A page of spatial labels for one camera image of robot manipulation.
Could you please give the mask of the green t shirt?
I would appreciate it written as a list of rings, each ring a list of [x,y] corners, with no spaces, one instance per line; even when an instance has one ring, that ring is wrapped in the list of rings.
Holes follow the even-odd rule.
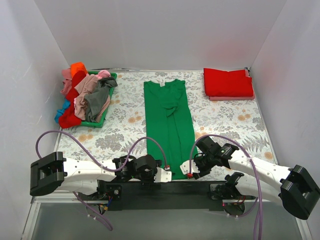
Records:
[[[190,159],[195,143],[193,120],[188,105],[186,82],[175,79],[164,85],[143,83],[146,136],[162,147],[173,180],[186,180],[180,166]]]

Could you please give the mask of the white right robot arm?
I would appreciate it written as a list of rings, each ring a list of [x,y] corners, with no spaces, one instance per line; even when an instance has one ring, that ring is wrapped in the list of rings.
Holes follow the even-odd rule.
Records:
[[[320,188],[302,166],[289,168],[271,164],[256,157],[236,141],[220,146],[207,134],[196,140],[201,157],[191,156],[187,175],[195,179],[207,175],[214,166],[237,171],[238,181],[226,186],[227,195],[237,199],[246,192],[260,200],[281,202],[284,209],[301,220],[307,220],[320,199]]]

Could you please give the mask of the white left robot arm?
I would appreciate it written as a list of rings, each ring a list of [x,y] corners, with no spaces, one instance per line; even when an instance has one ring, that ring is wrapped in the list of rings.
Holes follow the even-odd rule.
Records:
[[[100,182],[159,182],[161,160],[151,155],[136,158],[132,155],[99,162],[75,160],[53,152],[30,165],[30,195],[46,196],[56,190],[91,195],[95,200],[106,196]]]

